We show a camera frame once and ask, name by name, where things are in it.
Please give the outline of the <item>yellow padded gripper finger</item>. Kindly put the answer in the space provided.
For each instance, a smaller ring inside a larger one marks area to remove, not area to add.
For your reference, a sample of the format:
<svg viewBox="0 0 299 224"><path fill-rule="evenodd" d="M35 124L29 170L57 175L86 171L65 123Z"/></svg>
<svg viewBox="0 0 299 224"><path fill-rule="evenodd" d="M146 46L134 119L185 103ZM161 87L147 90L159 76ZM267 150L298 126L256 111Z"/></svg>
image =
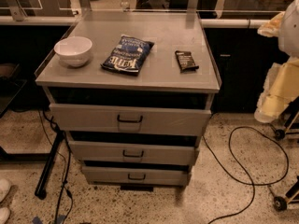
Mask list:
<svg viewBox="0 0 299 224"><path fill-rule="evenodd" d="M299 96L299 59L290 58L284 64L273 63L263 84L254 118L271 123Z"/></svg>

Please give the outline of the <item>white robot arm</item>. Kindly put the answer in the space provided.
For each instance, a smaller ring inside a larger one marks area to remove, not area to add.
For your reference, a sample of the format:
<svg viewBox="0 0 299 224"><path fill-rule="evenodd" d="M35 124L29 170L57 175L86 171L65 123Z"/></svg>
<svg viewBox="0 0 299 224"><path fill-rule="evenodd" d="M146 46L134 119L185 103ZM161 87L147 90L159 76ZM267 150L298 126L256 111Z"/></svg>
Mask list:
<svg viewBox="0 0 299 224"><path fill-rule="evenodd" d="M299 96L299 0L262 25L258 34L276 36L278 48L290 56L284 64L273 63L269 69L254 112L261 123L271 123Z"/></svg>

